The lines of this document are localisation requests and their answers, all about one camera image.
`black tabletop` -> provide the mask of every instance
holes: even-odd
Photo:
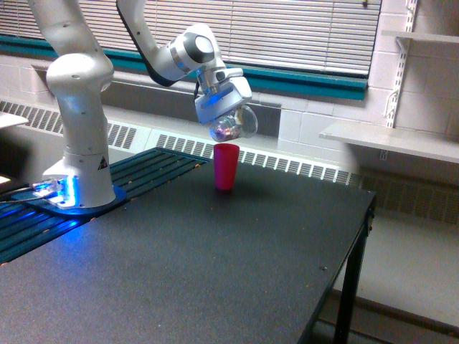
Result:
[[[0,343],[297,343],[373,198],[208,163],[0,267]]]

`table leg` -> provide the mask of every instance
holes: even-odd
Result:
[[[364,258],[368,222],[361,231],[352,252],[347,259],[346,274],[344,275],[343,292],[339,303],[338,320],[336,321],[333,344],[347,343],[351,328],[352,309],[359,285],[361,263]]]

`cable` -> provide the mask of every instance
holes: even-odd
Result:
[[[24,202],[31,202],[31,201],[38,201],[40,199],[47,199],[51,195],[41,196],[41,197],[34,197],[33,199],[18,199],[13,201],[0,201],[0,204],[15,204],[15,203],[24,203]]]
[[[9,191],[9,192],[5,192],[3,193],[2,195],[0,195],[0,199],[4,199],[5,197],[8,197],[8,196],[13,196],[19,192],[24,192],[24,191],[33,191],[34,188],[32,188],[31,186],[28,186],[26,188],[18,188],[17,190],[13,190],[13,191]]]

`warning label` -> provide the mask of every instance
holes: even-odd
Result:
[[[107,161],[105,159],[105,156],[102,156],[102,160],[99,162],[98,170],[102,170],[105,167],[108,167],[108,164],[107,164]]]

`radiator vent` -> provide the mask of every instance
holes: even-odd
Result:
[[[0,101],[0,111],[26,118],[29,122],[24,124],[24,126],[30,129],[58,135],[63,134],[64,126],[62,125],[62,119],[56,111],[7,101]],[[122,148],[127,151],[131,149],[138,131],[135,125],[127,126],[112,121],[108,123],[107,129],[108,145],[110,147]]]
[[[214,145],[211,141],[196,141],[196,138],[163,132],[158,136],[156,146],[212,158]],[[269,154],[263,150],[249,148],[241,149],[239,161],[350,187],[373,190],[377,192],[377,208],[449,224],[458,223],[459,194],[449,188],[391,177],[362,176],[345,171],[338,166],[290,158],[281,154]]]

